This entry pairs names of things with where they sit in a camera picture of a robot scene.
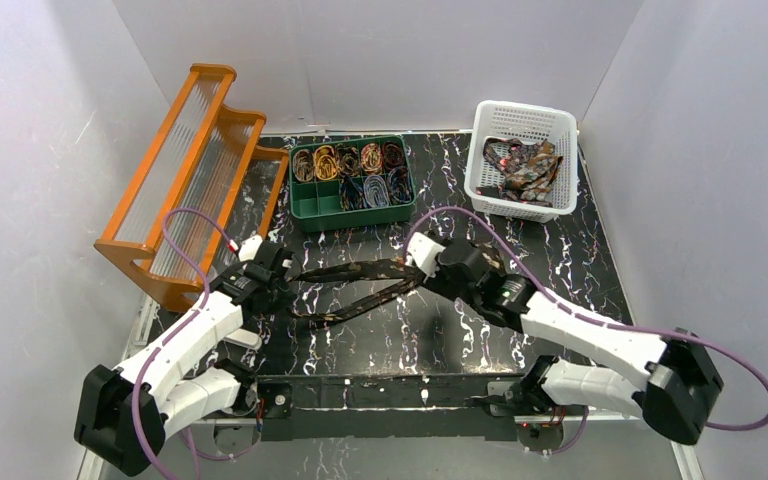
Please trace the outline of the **white plastic basket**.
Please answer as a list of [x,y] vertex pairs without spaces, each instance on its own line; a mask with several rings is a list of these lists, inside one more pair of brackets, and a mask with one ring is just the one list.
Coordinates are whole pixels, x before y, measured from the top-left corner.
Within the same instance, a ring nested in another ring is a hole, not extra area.
[[[548,140],[564,156],[549,199],[541,207],[487,196],[495,193],[503,176],[483,159],[488,138],[520,139],[525,144]],[[535,105],[486,100],[476,109],[466,166],[465,189],[477,212],[545,223],[572,213],[578,195],[577,125],[568,112]]]

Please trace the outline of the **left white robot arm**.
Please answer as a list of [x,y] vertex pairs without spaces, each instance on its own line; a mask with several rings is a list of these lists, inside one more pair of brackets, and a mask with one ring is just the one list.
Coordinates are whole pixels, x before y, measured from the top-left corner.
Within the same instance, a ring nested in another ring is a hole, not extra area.
[[195,421],[254,407],[256,380],[241,365],[224,360],[194,378],[187,375],[222,341],[252,351],[262,347],[260,334],[243,324],[289,305],[292,257],[259,235],[245,240],[237,262],[171,327],[115,367],[98,365],[86,375],[74,440],[133,477],[159,467],[166,441]]

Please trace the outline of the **dark floral tie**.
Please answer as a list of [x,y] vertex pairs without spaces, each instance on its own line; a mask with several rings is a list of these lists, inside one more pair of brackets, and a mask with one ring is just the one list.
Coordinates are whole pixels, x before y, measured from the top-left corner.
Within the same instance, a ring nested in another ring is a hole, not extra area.
[[319,324],[339,324],[377,309],[398,296],[406,294],[422,284],[426,274],[416,266],[407,265],[397,259],[377,259],[349,262],[332,267],[318,268],[300,273],[293,278],[306,283],[353,283],[357,281],[397,280],[397,283],[371,293],[354,303],[335,311],[324,313],[302,313],[290,309],[289,315]]

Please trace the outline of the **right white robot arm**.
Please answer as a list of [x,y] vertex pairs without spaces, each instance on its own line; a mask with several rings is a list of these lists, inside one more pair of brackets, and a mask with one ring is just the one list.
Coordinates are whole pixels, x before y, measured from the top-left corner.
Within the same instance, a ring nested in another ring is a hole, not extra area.
[[696,444],[724,383],[705,347],[685,330],[632,332],[628,326],[557,297],[466,239],[414,233],[410,265],[427,289],[459,299],[487,323],[548,340],[591,360],[535,361],[516,387],[528,407],[581,405],[638,417],[661,436]]

